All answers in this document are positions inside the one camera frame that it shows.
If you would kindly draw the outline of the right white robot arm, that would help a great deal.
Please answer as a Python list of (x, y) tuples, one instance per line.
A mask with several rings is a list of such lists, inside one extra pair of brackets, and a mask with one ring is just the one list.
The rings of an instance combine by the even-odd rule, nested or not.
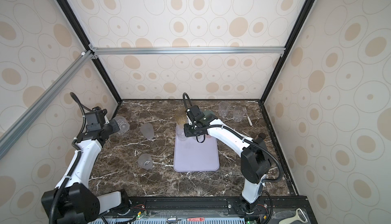
[(187, 93), (182, 100), (188, 123), (184, 125), (184, 135), (194, 137), (203, 143), (206, 135), (216, 138), (240, 156), (240, 170), (245, 178), (239, 207), (246, 214), (254, 212), (265, 183), (280, 182), (284, 171), (279, 161), (268, 151), (261, 137), (245, 136), (226, 125), (211, 111), (202, 111), (194, 105)]

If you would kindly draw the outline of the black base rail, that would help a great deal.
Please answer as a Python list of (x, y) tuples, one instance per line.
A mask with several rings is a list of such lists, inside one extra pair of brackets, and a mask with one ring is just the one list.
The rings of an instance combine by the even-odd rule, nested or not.
[[(111, 210), (97, 224), (278, 224), (301, 208), (309, 219), (317, 220), (305, 196), (261, 196), (251, 214), (239, 207), (240, 197), (131, 197), (129, 207)], [(204, 217), (204, 222), (177, 219)]]

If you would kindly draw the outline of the aluminium frame bar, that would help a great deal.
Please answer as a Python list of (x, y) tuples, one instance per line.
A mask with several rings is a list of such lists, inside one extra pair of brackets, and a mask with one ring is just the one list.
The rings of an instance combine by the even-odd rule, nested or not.
[(283, 54), (283, 46), (249, 47), (92, 47), (96, 55), (218, 55), (218, 54)]
[(8, 153), (19, 138), (70, 82), (85, 62), (92, 59), (92, 55), (92, 51), (84, 51), (3, 134), (1, 137), (1, 158)]

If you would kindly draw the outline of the clear small tumbler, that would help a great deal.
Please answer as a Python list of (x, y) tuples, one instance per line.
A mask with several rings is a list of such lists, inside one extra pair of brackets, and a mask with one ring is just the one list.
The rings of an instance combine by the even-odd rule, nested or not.
[(183, 129), (180, 129), (176, 131), (176, 136), (177, 136), (177, 139), (180, 140), (180, 141), (185, 141), (187, 138), (184, 134), (184, 130)]

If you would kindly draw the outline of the aluminium frame bar left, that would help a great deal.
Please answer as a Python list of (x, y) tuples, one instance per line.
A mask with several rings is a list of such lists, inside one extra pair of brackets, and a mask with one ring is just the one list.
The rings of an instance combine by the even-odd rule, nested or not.
[(19, 138), (70, 82), (85, 62), (92, 59), (92, 55), (92, 51), (84, 51), (3, 134), (1, 137), (1, 158), (8, 153)]

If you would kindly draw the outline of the amber plastic cup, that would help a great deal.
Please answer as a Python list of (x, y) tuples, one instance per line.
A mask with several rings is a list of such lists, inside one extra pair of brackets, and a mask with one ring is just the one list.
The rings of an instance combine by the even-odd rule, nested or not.
[(179, 125), (184, 125), (188, 123), (188, 118), (186, 114), (181, 114), (177, 116), (176, 121)]

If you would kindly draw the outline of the red handled screwdriver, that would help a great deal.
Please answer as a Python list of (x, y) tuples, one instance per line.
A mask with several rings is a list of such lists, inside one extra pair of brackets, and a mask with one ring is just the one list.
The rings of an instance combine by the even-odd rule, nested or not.
[(194, 218), (187, 218), (187, 219), (177, 219), (179, 222), (204, 222), (204, 217), (194, 217)]

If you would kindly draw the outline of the white peeler tool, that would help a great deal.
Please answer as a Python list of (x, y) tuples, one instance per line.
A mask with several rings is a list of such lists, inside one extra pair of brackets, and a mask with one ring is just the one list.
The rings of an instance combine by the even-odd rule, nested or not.
[(302, 224), (307, 224), (309, 219), (301, 208), (297, 208), (295, 215), (279, 221), (279, 224), (292, 224), (294, 222), (301, 222)]

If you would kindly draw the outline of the aluminium frame bar back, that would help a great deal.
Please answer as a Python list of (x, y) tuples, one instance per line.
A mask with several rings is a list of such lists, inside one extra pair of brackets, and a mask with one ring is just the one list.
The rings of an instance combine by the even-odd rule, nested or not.
[(283, 46), (249, 47), (92, 47), (96, 55), (218, 55), (218, 54), (283, 54)]

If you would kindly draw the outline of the brown bottle black cap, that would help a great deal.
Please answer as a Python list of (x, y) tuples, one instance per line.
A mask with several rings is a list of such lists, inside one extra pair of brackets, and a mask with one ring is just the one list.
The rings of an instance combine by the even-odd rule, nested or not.
[(265, 140), (266, 139), (266, 134), (265, 133), (259, 133), (258, 134), (258, 138), (261, 138), (262, 140)]

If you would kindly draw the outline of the frosted plastic cup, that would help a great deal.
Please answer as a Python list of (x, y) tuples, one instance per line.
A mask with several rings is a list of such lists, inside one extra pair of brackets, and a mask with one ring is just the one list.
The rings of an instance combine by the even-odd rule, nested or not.
[(141, 125), (140, 131), (146, 139), (154, 139), (155, 137), (154, 128), (151, 123)]

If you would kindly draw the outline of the teal dimpled plastic cup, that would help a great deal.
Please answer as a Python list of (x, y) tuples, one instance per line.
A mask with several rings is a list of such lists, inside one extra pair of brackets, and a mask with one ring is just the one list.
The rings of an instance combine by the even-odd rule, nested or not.
[(215, 115), (215, 113), (213, 111), (205, 111), (204, 115), (205, 115), (205, 117), (208, 120), (215, 120), (215, 119), (217, 119), (217, 116)]

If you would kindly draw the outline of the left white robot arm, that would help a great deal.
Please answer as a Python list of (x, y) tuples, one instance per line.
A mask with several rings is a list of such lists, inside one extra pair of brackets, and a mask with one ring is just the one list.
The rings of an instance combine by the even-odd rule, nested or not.
[(71, 143), (75, 151), (66, 173), (55, 189), (41, 198), (51, 224), (87, 224), (127, 201), (119, 190), (96, 196), (88, 187), (99, 153), (110, 135), (120, 131), (120, 126), (115, 119), (107, 119), (106, 109), (88, 109), (73, 92), (70, 96), (80, 108), (83, 123)]

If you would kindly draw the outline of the clear cup front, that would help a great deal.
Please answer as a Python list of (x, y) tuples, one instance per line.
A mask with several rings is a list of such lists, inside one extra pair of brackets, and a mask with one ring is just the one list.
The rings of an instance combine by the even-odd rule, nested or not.
[(153, 160), (150, 154), (142, 154), (137, 160), (138, 166), (142, 169), (149, 170), (153, 167)]

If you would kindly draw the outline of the lavender plastic tray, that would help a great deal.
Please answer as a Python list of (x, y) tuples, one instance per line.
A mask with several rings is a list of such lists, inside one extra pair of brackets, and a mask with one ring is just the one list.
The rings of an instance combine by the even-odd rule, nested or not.
[[(176, 131), (184, 125), (176, 125)], [(203, 143), (195, 137), (185, 141), (175, 139), (174, 170), (176, 172), (215, 172), (220, 168), (217, 139), (206, 136)]]

